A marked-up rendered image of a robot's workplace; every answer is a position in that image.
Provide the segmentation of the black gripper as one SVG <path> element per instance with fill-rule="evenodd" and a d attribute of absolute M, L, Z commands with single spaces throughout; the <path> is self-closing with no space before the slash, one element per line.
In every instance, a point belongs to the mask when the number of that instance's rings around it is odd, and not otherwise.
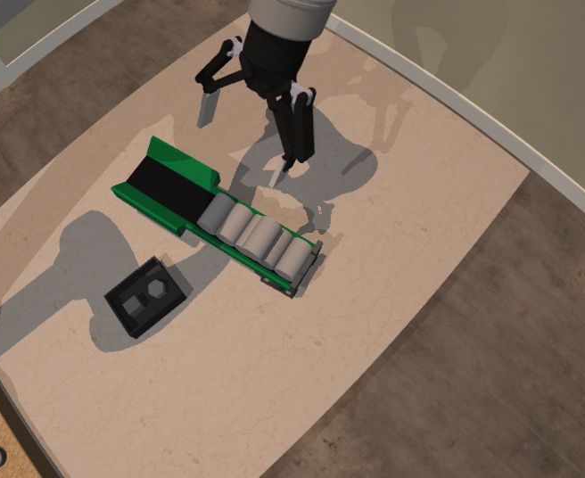
<path fill-rule="evenodd" d="M 274 188 L 284 180 L 296 159 L 303 163 L 315 154 L 313 103 L 317 92 L 314 87 L 307 89 L 297 84 L 297 73 L 312 40 L 280 38 L 251 20 L 242 42 L 239 36 L 225 40 L 219 53 L 195 76 L 204 92 L 197 127 L 203 128 L 213 121 L 220 88 L 244 80 L 250 90 L 267 100 L 284 148 L 269 183 Z M 214 80 L 213 76 L 237 55 L 242 70 Z"/>

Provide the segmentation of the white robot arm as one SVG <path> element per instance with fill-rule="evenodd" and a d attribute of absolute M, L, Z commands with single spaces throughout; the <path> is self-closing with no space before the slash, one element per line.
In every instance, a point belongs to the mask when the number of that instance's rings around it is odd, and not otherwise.
<path fill-rule="evenodd" d="M 0 28 L 35 0 L 0 0 Z M 248 12 L 253 22 L 268 33 L 292 40 L 318 38 L 337 0 L 251 0 Z"/>

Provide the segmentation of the black open tray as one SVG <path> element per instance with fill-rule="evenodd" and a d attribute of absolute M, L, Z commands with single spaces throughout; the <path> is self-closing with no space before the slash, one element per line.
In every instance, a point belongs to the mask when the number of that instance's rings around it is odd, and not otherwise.
<path fill-rule="evenodd" d="M 187 299 L 166 271 L 161 262 L 153 256 L 106 293 L 108 304 L 128 334 L 140 337 Z M 166 294 L 159 299 L 148 293 L 148 284 L 154 279 L 163 282 L 166 287 Z M 122 304 L 134 295 L 143 303 L 145 309 L 131 317 Z"/>

